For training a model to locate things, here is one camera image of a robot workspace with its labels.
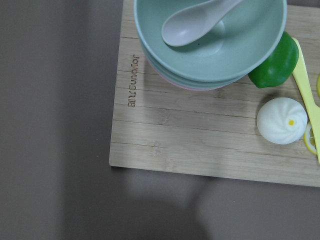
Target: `green bowl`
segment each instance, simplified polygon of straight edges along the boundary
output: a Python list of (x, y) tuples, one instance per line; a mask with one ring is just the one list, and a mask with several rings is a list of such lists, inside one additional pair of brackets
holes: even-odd
[(161, 28), (180, 9), (204, 0), (135, 0), (139, 38), (163, 67), (198, 82), (240, 78), (259, 66), (276, 48), (285, 29), (286, 0), (245, 0), (208, 34), (186, 46), (164, 43)]
[(163, 67), (160, 63), (157, 62), (147, 51), (144, 45), (141, 43), (142, 50), (146, 59), (148, 60), (149, 64), (153, 67), (153, 69), (166, 81), (169, 83), (183, 89), (192, 90), (192, 91), (208, 91), (214, 90), (218, 88), (222, 88), (226, 85), (229, 85), (240, 77), (229, 79), (227, 81), (215, 81), (215, 82), (199, 82), (199, 81), (192, 81), (181, 76), (178, 76), (168, 69)]

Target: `gray surface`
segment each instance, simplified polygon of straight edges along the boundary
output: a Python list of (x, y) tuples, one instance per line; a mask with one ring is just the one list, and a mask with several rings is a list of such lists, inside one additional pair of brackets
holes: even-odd
[(319, 188), (109, 167), (121, 10), (1, 2), (0, 239), (319, 239)]

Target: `bamboo cutting board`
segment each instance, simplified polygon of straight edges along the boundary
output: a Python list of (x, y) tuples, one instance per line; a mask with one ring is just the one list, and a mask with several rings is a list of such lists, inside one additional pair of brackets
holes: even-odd
[[(318, 105), (319, 23), (319, 8), (288, 6), (286, 31), (300, 42)], [(303, 105), (292, 77), (281, 86), (263, 89), (247, 76), (210, 91), (185, 90), (166, 82), (145, 59), (133, 0), (124, 0), (111, 166), (320, 187), (320, 164), (303, 138), (277, 145), (257, 129), (259, 109), (277, 97)]]

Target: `wood grain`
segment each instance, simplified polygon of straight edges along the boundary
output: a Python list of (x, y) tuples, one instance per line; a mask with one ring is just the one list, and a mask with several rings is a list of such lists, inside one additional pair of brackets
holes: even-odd
[[(317, 104), (319, 23), (320, 9), (288, 6), (286, 31), (301, 44)], [(320, 165), (303, 138), (277, 145), (257, 129), (259, 109), (277, 97), (303, 104), (292, 77), (281, 86), (263, 89), (256, 88), (247, 76), (210, 91), (189, 91), (168, 83), (145, 59), (133, 0), (124, 0), (111, 166), (320, 187)], [(129, 99), (135, 107), (128, 106)]]

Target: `spoon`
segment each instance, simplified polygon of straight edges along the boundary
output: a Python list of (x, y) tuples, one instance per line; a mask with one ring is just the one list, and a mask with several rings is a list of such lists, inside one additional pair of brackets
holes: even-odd
[(242, 1), (210, 0), (177, 11), (162, 25), (163, 41), (173, 47), (196, 41)]
[(298, 57), (298, 62), (296, 63), (295, 69), (292, 72), (292, 75), (299, 88), (299, 91), (301, 93), (301, 96), (306, 108), (306, 112), (308, 113), (308, 116), (309, 116), (309, 120), (312, 126), (313, 135), (314, 135), (314, 140), (315, 140), (315, 147), (317, 151), (318, 162), (320, 163), (320, 125), (319, 125), (320, 107), (315, 103), (315, 100), (311, 91), (307, 68), (306, 68), (306, 64), (305, 64), (305, 60), (302, 54), (300, 44), (297, 39), (293, 38), (293, 40), (295, 41), (299, 49), (299, 57)]

